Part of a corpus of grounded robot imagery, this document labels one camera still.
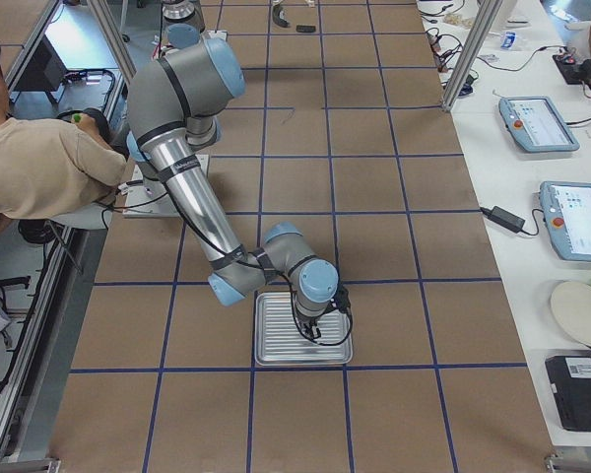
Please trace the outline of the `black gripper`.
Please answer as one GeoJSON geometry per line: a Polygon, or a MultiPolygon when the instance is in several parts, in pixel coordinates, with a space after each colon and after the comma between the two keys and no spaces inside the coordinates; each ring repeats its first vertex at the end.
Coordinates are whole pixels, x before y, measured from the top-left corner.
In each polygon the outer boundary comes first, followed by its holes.
{"type": "Polygon", "coordinates": [[[297,329],[300,335],[307,340],[317,340],[321,337],[316,317],[298,316],[297,329]]]}

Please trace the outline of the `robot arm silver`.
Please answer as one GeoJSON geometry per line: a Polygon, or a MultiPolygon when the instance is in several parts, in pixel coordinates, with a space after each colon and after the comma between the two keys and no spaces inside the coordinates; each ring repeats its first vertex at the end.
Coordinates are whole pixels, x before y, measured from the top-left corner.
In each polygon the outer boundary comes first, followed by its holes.
{"type": "Polygon", "coordinates": [[[199,0],[164,0],[161,47],[165,53],[197,44],[206,30],[199,0]]]}
{"type": "Polygon", "coordinates": [[[336,267],[317,256],[290,223],[275,226],[259,248],[246,250],[196,156],[219,140],[218,114],[244,92],[243,73],[228,43],[202,39],[135,74],[127,98],[129,127],[148,167],[198,237],[221,304],[235,304],[283,278],[299,333],[315,341],[319,318],[333,310],[351,312],[336,267]]]}

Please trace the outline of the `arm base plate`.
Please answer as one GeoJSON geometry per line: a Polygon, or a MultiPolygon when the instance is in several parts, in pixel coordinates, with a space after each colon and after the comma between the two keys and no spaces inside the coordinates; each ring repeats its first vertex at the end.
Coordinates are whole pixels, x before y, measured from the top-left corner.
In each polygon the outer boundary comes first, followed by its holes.
{"type": "Polygon", "coordinates": [[[169,49],[164,59],[180,66],[212,64],[216,68],[228,65],[229,49],[220,38],[203,38],[196,30],[168,30],[169,49]]]}
{"type": "Polygon", "coordinates": [[[180,158],[159,170],[154,179],[134,170],[139,184],[128,190],[122,215],[125,218],[210,218],[205,187],[210,157],[193,155],[180,158]]]}

